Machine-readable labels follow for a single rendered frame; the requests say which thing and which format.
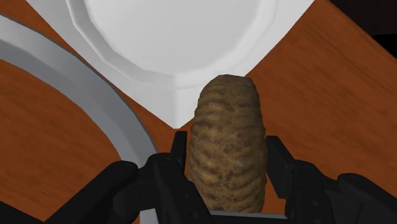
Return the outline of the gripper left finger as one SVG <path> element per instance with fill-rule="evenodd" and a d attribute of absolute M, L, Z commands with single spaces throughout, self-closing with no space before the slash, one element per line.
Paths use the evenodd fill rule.
<path fill-rule="evenodd" d="M 187 133 L 177 131 L 170 152 L 143 167 L 117 161 L 69 199 L 45 224 L 131 224 L 154 209 L 158 224 L 214 224 L 195 185 L 185 177 Z"/>

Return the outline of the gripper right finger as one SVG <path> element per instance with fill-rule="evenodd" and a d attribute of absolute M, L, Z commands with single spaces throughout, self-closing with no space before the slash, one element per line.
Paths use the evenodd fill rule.
<path fill-rule="evenodd" d="M 397 198 L 355 173 L 325 176 L 293 158 L 277 136 L 265 138 L 267 174 L 294 224 L 397 224 Z"/>

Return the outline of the brown ridged potato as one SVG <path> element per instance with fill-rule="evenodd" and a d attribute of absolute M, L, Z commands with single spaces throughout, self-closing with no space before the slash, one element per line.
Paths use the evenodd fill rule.
<path fill-rule="evenodd" d="M 208 209 L 262 210 L 267 147 L 260 98 L 252 79 L 224 74 L 203 88 L 186 162 L 187 178 Z"/>

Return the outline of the white square plate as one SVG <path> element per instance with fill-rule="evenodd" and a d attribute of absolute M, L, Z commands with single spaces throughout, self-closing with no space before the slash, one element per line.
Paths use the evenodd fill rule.
<path fill-rule="evenodd" d="M 203 87 L 247 75 L 314 0 L 27 0 L 122 92 L 178 129 Z"/>

